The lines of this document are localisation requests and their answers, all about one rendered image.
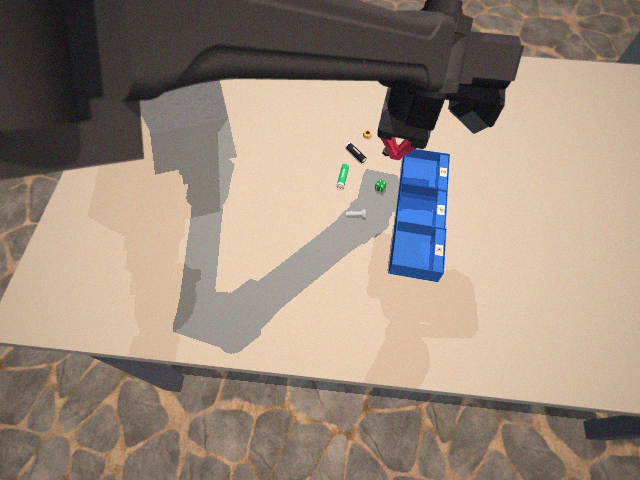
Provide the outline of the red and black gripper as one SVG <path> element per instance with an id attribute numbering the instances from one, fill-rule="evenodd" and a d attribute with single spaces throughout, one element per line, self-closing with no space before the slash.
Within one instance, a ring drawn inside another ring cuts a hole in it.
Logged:
<path id="1" fill-rule="evenodd" d="M 416 148 L 425 149 L 431 130 L 407 126 L 406 121 L 414 95 L 395 88 L 390 91 L 391 88 L 388 87 L 377 136 L 385 145 L 390 159 L 400 160 Z M 404 140 L 397 145 L 395 137 Z"/>

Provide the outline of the blue rack of three bins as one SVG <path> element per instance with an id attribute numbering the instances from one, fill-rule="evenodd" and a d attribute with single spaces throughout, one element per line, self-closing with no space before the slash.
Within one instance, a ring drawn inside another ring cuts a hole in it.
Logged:
<path id="1" fill-rule="evenodd" d="M 449 164 L 441 152 L 403 157 L 388 274 L 433 282 L 444 274 Z"/>

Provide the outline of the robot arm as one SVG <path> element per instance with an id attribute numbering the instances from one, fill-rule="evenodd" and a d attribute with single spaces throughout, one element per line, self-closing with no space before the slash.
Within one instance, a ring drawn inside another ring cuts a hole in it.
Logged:
<path id="1" fill-rule="evenodd" d="M 378 81 L 414 95 L 407 126 L 433 131 L 449 100 L 476 134 L 524 46 L 462 4 L 0 0 L 0 180 L 144 159 L 140 101 L 219 80 Z"/>

